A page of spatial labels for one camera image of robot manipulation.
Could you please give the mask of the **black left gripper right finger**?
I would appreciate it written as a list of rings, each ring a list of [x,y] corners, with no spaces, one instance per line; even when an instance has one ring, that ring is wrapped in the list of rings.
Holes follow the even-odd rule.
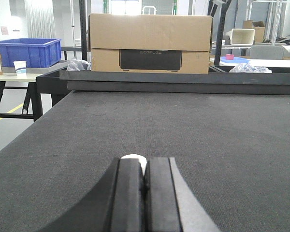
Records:
[[[145,172],[148,232],[218,232],[183,179],[175,158],[150,158]]]

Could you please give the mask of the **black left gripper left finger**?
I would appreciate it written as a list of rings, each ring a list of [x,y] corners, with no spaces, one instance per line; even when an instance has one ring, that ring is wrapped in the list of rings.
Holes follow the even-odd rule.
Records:
[[[43,232],[142,232],[143,176],[136,159],[115,158],[91,190]]]

